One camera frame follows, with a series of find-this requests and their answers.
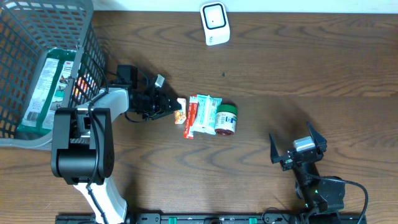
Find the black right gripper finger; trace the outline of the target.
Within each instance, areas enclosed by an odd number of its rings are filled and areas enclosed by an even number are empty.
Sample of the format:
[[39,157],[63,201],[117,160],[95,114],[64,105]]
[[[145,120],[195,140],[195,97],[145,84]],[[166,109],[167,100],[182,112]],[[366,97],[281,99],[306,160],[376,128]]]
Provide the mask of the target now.
[[327,140],[318,131],[316,131],[313,128],[313,126],[310,124],[309,121],[307,121],[307,127],[308,127],[309,133],[315,143],[315,147],[319,151],[325,152],[327,149]]
[[270,160],[273,164],[279,162],[279,153],[277,151],[276,145],[274,143],[273,137],[271,134],[269,134],[269,140],[270,140]]

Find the red snack packet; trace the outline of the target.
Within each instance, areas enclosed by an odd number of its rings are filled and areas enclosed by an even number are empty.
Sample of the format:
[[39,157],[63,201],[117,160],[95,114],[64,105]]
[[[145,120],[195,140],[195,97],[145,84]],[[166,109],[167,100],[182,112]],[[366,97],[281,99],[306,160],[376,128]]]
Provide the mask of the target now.
[[198,109],[198,97],[197,95],[191,95],[189,100],[188,112],[187,112],[187,122],[185,124],[185,130],[183,134],[183,137],[185,139],[193,139],[193,131],[191,130],[191,127],[195,122],[197,109]]

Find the white toilet wipes pack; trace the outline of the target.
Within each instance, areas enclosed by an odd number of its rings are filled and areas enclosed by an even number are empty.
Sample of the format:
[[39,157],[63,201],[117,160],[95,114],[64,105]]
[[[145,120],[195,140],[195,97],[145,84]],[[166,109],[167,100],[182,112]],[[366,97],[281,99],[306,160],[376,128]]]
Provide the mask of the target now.
[[197,95],[198,109],[193,122],[193,131],[215,135],[215,119],[217,108],[222,102],[221,98],[210,95]]

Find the green lid seasoning jar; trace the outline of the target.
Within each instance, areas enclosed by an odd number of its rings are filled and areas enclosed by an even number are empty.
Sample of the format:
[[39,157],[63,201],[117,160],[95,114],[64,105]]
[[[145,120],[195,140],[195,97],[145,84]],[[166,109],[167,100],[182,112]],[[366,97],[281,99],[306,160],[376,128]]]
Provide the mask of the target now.
[[237,107],[222,104],[217,108],[215,120],[215,133],[223,136],[231,136],[236,130]]

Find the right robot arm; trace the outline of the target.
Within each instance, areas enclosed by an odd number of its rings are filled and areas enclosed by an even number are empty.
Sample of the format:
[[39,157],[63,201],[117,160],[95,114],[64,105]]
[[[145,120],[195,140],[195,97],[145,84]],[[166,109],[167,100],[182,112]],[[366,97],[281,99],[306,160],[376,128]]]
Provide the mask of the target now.
[[293,149],[280,156],[275,142],[270,137],[270,158],[279,163],[283,171],[292,170],[296,178],[297,193],[307,208],[315,213],[333,213],[344,208],[345,184],[340,178],[321,177],[315,165],[323,159],[327,140],[310,123],[309,136],[293,142]]

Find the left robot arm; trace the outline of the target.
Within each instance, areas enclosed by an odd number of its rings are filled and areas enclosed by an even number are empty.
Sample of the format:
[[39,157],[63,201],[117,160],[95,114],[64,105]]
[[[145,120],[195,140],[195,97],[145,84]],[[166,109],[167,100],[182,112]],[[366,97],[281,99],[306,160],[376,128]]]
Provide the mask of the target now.
[[165,90],[165,78],[144,76],[140,70],[120,65],[117,78],[89,102],[55,112],[52,130],[51,169],[86,198],[92,215],[57,215],[56,223],[135,223],[136,216],[118,192],[114,169],[113,121],[136,113],[142,121],[155,120],[181,109],[177,97]]

